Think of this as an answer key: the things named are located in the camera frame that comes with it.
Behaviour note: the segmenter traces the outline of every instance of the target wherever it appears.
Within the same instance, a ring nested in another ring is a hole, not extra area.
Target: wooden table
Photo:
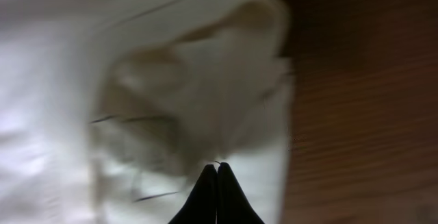
[[[284,223],[438,223],[438,0],[286,0]]]

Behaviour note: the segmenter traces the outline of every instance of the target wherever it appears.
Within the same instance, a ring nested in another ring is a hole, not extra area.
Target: crumpled cloth
[[[213,160],[279,222],[292,83],[277,0],[0,10],[0,223],[167,223]]]

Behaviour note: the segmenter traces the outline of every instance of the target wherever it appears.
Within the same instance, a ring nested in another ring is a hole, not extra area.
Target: black pointed tool
[[[218,174],[205,166],[184,206],[169,224],[216,224]]]
[[[228,163],[218,170],[218,224],[264,224],[249,204]]]

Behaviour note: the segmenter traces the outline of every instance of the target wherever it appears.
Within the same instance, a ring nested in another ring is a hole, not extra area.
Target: wood grain
[[[285,0],[284,223],[438,223],[438,0]]]

